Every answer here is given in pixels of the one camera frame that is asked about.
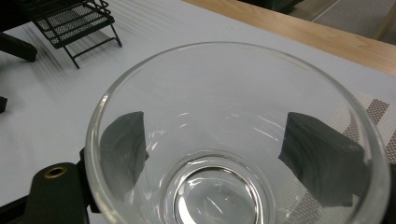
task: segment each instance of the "white surface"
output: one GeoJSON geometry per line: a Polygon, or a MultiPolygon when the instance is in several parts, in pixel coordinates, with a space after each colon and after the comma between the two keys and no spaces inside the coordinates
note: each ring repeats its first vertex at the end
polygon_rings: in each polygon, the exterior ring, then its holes
{"type": "MultiPolygon", "coordinates": [[[[33,26],[10,35],[38,49],[35,63],[0,52],[0,95],[8,98],[0,114],[0,205],[28,193],[33,175],[62,161],[78,161],[97,102],[123,72],[147,57],[176,46],[205,41],[239,41],[278,49],[327,72],[351,91],[396,105],[396,78],[283,37],[233,21],[178,0],[110,0],[123,48],[110,42],[72,64],[33,26]]],[[[74,44],[80,49],[110,28],[74,44]]],[[[94,216],[92,223],[104,223],[94,216]]]]}

